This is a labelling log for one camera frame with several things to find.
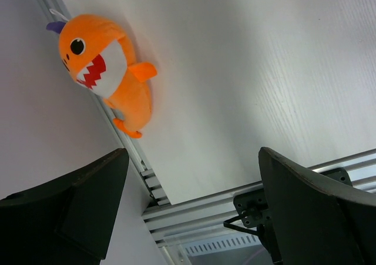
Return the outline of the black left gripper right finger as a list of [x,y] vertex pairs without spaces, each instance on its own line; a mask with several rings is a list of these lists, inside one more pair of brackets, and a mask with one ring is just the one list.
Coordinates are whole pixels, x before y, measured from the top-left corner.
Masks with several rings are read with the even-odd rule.
[[258,163],[283,264],[375,264],[375,194],[268,147]]

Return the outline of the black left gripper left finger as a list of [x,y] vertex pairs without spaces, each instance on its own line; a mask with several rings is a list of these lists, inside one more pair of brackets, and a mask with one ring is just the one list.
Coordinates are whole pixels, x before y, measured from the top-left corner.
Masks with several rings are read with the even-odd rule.
[[100,264],[129,167],[126,149],[1,200],[1,264]]

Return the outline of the orange shark plush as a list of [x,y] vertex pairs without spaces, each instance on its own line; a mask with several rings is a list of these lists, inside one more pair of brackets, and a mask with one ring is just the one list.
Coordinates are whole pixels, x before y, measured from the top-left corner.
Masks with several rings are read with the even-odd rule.
[[47,24],[59,36],[63,65],[78,85],[101,97],[122,118],[114,125],[129,137],[139,139],[152,116],[148,81],[157,76],[150,62],[137,60],[126,31],[103,16],[81,14]]

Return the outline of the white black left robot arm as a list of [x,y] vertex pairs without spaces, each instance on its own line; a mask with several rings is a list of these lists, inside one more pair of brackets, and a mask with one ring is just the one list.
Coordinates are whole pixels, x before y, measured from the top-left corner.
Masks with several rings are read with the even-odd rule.
[[[374,264],[375,194],[342,169],[317,173],[276,151],[258,154],[261,183],[144,220],[165,259],[263,246],[273,264]],[[106,258],[129,165],[116,149],[76,171],[1,200],[2,264],[99,264]]]

